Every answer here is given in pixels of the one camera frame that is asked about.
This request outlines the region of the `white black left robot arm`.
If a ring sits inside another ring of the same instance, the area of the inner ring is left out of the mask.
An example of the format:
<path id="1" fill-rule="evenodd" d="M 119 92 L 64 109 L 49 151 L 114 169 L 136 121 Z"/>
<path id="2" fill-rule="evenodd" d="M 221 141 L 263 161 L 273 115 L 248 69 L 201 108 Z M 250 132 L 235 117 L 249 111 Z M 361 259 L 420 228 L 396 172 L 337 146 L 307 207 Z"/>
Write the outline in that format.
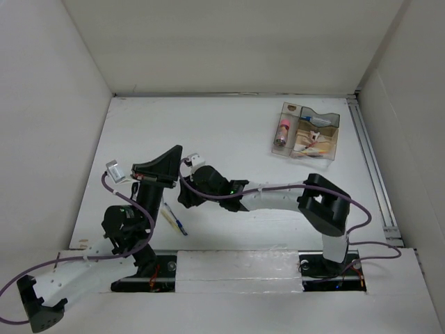
<path id="1" fill-rule="evenodd" d="M 175 145 L 154 160 L 131 167 L 131 178 L 138 186 L 135 198 L 107 184 L 107 177 L 117 176 L 114 168 L 108 168 L 101 177 L 102 185 L 125 204 L 106 209 L 102 238 L 81 255 L 42 264 L 52 266 L 51 271 L 32 276 L 39 268 L 34 266 L 19 275 L 17 289 L 33 333 L 56 325 L 65 311 L 88 292 L 109 287 L 123 278 L 151 277 L 156 273 L 159 261 L 149 243 L 163 192 L 174 188 L 178 180 L 182 150 L 182 146 Z"/>

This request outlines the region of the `blue white ballpoint pen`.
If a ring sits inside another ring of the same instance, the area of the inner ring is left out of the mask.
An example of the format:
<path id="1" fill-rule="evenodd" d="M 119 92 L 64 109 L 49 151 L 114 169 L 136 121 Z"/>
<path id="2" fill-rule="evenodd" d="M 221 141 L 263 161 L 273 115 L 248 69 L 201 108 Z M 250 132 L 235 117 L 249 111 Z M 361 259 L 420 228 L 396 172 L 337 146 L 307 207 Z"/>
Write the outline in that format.
<path id="1" fill-rule="evenodd" d="M 167 211 L 167 213 L 169 213 L 169 215 L 172 217 L 172 219 L 174 221 L 176 221 L 177 225 L 179 226 L 182 234 L 184 236 L 188 236 L 187 231 L 185 230 L 183 224 L 181 223 L 181 221 L 177 218 L 177 216 L 174 214 L 174 212 L 172 211 L 171 207 L 169 206 L 169 204 L 167 202 L 163 202 L 163 208 L 165 211 Z"/>

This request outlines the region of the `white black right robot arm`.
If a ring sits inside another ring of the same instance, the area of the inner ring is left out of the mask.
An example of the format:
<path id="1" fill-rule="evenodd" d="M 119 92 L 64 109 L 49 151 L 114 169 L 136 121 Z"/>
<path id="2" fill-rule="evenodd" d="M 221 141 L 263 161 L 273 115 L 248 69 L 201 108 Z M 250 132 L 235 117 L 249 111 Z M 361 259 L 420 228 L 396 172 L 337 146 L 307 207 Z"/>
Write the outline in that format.
<path id="1" fill-rule="evenodd" d="M 293 184 L 266 184 L 228 180 L 214 167 L 203 166 L 180 177 L 178 202 L 198 207 L 216 202 L 229 212 L 293 212 L 321 235 L 322 257 L 319 278 L 340 274 L 347 264 L 346 223 L 350 196 L 323 176 L 312 173 Z"/>

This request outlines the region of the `red pen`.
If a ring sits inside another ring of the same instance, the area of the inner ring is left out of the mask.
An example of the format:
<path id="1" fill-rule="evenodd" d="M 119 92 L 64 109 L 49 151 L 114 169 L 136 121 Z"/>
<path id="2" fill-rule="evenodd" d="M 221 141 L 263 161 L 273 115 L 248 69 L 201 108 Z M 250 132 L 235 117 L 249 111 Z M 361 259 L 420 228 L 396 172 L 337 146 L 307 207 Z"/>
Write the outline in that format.
<path id="1" fill-rule="evenodd" d="M 297 149 L 296 149 L 296 152 L 304 152 L 304 151 L 306 151 L 306 150 L 308 150 L 308 149 L 314 147 L 317 143 L 318 143 L 318 142 L 315 141 L 315 142 L 309 143 L 308 145 L 303 145 L 303 146 L 301 146 L 300 148 L 297 148 Z"/>

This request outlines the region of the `pink capped pencil tube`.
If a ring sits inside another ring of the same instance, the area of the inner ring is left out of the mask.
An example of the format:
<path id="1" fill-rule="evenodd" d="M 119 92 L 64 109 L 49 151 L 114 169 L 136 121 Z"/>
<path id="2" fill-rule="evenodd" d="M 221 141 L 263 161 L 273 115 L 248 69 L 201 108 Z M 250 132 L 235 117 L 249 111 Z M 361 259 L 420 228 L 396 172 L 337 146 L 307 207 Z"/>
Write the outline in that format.
<path id="1" fill-rule="evenodd" d="M 288 119 L 280 120 L 280 123 L 275 134 L 274 145 L 279 147 L 284 147 L 287 144 L 289 137 L 289 129 L 291 123 Z"/>

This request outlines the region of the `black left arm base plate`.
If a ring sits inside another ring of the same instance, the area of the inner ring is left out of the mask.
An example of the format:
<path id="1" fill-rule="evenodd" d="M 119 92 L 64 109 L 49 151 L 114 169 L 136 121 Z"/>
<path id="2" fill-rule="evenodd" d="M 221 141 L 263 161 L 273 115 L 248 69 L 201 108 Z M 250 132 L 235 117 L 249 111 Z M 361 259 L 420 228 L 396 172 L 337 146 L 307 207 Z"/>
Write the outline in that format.
<path id="1" fill-rule="evenodd" d="M 175 292 L 177 253 L 159 253 L 156 266 L 148 273 L 137 273 L 111 284 L 112 292 L 170 293 Z"/>

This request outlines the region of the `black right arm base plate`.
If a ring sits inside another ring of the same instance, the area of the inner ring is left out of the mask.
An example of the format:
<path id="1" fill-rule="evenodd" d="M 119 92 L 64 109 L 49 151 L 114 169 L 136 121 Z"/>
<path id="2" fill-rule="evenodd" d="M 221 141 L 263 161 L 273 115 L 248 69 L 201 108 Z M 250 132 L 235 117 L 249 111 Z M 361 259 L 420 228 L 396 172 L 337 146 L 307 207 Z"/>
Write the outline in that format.
<path id="1" fill-rule="evenodd" d="M 298 270 L 302 277 L 303 292 L 366 292 L 361 264 L 346 267 L 359 258 L 348 253 L 343 263 L 327 261 L 320 253 L 299 255 Z"/>

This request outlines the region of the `orange yellow highlighter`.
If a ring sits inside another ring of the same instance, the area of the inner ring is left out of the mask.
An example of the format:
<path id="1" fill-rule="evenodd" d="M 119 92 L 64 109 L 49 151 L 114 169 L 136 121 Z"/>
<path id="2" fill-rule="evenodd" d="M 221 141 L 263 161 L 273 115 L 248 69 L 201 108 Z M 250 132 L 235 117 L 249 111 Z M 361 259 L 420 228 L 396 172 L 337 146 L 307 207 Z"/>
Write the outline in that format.
<path id="1" fill-rule="evenodd" d="M 322 151 L 322 152 L 294 152 L 292 154 L 292 157 L 294 159 L 326 159 L 329 157 L 329 155 Z"/>

